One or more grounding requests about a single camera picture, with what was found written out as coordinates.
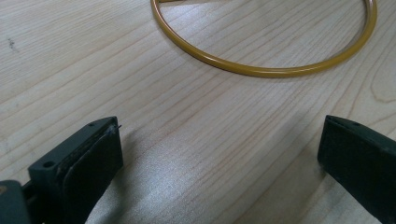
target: yellow tube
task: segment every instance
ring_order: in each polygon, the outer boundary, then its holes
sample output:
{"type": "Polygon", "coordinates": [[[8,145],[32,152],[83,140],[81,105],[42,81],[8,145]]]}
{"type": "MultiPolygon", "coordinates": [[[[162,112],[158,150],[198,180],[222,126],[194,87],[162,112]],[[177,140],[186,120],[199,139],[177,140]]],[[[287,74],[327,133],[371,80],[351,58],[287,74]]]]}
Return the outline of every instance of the yellow tube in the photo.
{"type": "Polygon", "coordinates": [[[345,49],[340,54],[323,61],[321,63],[313,63],[305,66],[290,67],[290,68],[266,68],[249,66],[240,63],[233,63],[211,54],[208,54],[195,46],[188,43],[186,40],[181,38],[165,21],[160,10],[160,2],[173,2],[176,0],[151,0],[151,7],[154,14],[155,20],[159,23],[161,29],[165,34],[181,49],[189,53],[194,58],[208,63],[217,68],[241,74],[251,77],[299,77],[316,72],[323,71],[330,67],[333,67],[358,52],[367,40],[370,38],[376,24],[377,9],[375,0],[365,0],[366,3],[366,23],[364,30],[361,33],[360,38],[353,43],[349,48],[345,49]]]}

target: light wood surface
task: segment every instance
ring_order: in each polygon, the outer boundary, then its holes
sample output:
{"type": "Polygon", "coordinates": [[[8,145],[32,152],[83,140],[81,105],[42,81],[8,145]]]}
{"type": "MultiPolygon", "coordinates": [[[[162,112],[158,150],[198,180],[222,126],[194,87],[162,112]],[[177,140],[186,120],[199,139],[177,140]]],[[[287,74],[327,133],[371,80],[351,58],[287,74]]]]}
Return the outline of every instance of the light wood surface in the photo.
{"type": "MultiPolygon", "coordinates": [[[[174,29],[234,62],[319,62],[364,24],[361,0],[162,4],[174,29]]],[[[0,179],[90,121],[117,116],[125,167],[88,223],[378,223],[316,159],[325,115],[396,139],[396,2],[346,63],[265,79],[193,59],[149,0],[0,1],[0,179]]]]}

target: wood grain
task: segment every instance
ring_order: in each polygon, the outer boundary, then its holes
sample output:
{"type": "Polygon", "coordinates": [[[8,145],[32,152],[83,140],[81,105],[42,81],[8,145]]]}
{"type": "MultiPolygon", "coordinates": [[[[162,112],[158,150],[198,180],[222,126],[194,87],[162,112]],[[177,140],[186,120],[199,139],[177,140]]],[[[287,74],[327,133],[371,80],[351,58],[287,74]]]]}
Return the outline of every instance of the wood grain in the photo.
{"type": "MultiPolygon", "coordinates": [[[[288,67],[339,52],[361,0],[162,4],[200,49],[288,67]]],[[[378,223],[316,160],[327,114],[396,138],[396,4],[369,43],[308,77],[243,77],[177,48],[149,0],[0,1],[0,179],[117,116],[125,167],[88,223],[378,223]]]]}

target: yellow plastic ring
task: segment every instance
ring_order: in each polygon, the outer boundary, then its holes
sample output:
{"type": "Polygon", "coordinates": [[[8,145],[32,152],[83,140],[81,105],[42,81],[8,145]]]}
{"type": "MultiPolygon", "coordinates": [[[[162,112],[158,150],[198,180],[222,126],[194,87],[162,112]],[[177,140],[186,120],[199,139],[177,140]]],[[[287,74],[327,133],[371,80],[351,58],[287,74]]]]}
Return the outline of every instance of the yellow plastic ring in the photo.
{"type": "Polygon", "coordinates": [[[365,0],[366,3],[366,23],[361,36],[356,42],[354,42],[349,48],[345,49],[340,54],[323,61],[321,63],[313,63],[305,66],[290,67],[290,68],[266,68],[249,66],[240,63],[233,63],[211,54],[208,54],[195,46],[188,43],[186,40],[181,38],[165,21],[160,11],[160,2],[172,2],[176,0],[151,0],[151,7],[155,17],[155,20],[160,24],[165,34],[181,49],[189,53],[194,58],[208,63],[217,68],[252,77],[299,77],[316,72],[320,72],[330,67],[333,67],[358,52],[367,40],[370,38],[376,24],[377,8],[375,0],[365,0]]]}

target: dark green object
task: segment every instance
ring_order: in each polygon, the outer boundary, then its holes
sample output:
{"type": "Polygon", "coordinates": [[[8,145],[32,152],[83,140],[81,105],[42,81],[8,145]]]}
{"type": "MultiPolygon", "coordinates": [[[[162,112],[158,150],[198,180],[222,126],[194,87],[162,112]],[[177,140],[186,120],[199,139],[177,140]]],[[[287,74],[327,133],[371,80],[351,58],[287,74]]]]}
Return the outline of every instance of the dark green object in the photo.
{"type": "Polygon", "coordinates": [[[357,122],[327,116],[318,161],[382,223],[396,223],[396,142],[357,122]]]}
{"type": "Polygon", "coordinates": [[[85,223],[122,165],[117,118],[92,122],[32,164],[23,188],[13,181],[12,194],[0,194],[2,209],[18,211],[0,210],[0,223],[85,223]],[[15,222],[17,217],[25,219],[15,222]]]}

